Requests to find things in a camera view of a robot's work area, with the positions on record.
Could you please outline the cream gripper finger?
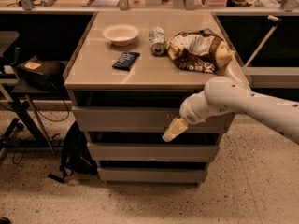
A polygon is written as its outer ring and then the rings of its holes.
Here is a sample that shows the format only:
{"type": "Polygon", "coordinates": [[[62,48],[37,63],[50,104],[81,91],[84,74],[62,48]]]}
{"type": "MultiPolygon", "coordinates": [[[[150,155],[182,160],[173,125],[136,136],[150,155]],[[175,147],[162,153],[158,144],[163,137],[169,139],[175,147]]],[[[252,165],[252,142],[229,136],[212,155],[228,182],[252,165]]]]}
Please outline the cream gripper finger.
{"type": "Polygon", "coordinates": [[[174,118],[163,135],[165,142],[170,142],[188,129],[188,123],[183,118],[174,118]]]}

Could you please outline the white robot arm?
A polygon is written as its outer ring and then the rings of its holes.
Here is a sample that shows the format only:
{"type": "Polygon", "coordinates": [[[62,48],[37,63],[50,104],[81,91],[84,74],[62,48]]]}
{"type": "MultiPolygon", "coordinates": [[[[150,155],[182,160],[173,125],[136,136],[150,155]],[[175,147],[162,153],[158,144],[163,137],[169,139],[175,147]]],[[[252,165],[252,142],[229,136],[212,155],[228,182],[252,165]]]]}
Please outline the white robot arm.
{"type": "Polygon", "coordinates": [[[201,92],[183,101],[179,118],[170,123],[163,140],[170,142],[190,125],[205,122],[210,117],[238,112],[299,144],[298,102],[254,92],[248,85],[221,76],[213,77],[201,92]]]}

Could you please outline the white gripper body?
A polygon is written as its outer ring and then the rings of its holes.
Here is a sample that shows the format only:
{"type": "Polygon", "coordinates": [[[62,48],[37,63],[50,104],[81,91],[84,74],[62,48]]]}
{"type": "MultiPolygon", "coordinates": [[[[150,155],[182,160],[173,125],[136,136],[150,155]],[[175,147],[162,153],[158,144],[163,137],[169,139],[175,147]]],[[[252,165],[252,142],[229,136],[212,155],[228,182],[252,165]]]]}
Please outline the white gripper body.
{"type": "Polygon", "coordinates": [[[189,124],[195,125],[207,119],[207,102],[202,95],[192,95],[186,98],[180,106],[179,114],[189,124]]]}

